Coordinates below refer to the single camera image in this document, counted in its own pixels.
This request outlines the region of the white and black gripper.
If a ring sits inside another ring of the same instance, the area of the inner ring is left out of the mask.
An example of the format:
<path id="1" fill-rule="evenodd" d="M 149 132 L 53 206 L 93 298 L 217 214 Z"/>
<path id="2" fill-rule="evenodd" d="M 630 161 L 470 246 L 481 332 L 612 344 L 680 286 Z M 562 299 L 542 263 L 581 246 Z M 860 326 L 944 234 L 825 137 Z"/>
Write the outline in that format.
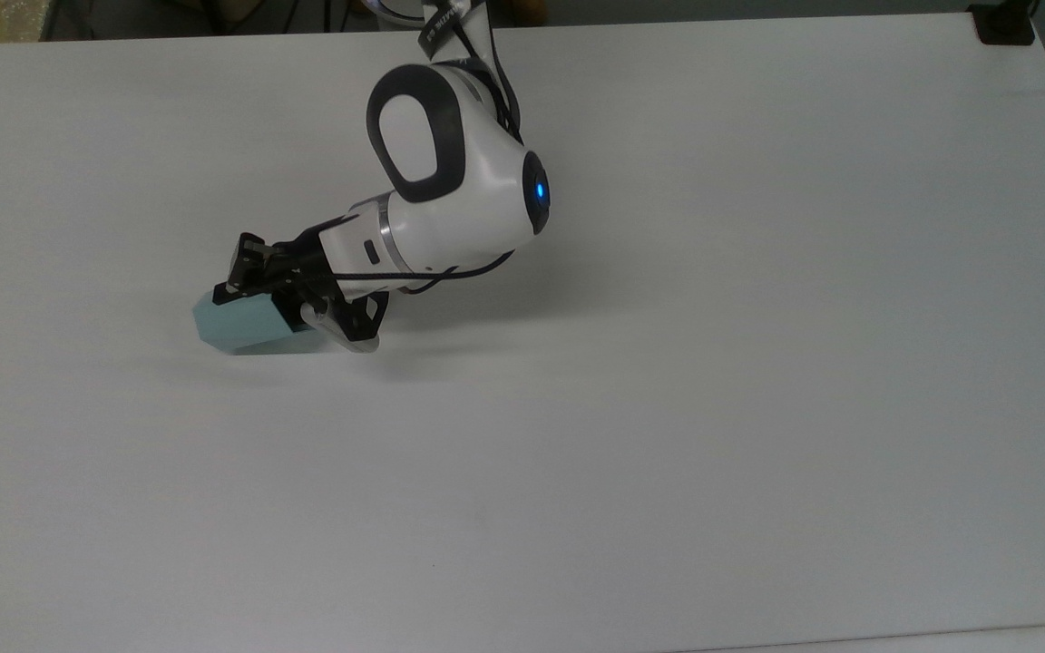
<path id="1" fill-rule="evenodd" d="M 298 266 L 282 244 L 240 234 L 212 301 L 269 294 L 291 332 L 316 329 L 352 353 L 376 351 L 393 273 L 386 208 L 356 204 L 307 228 L 298 235 Z"/>

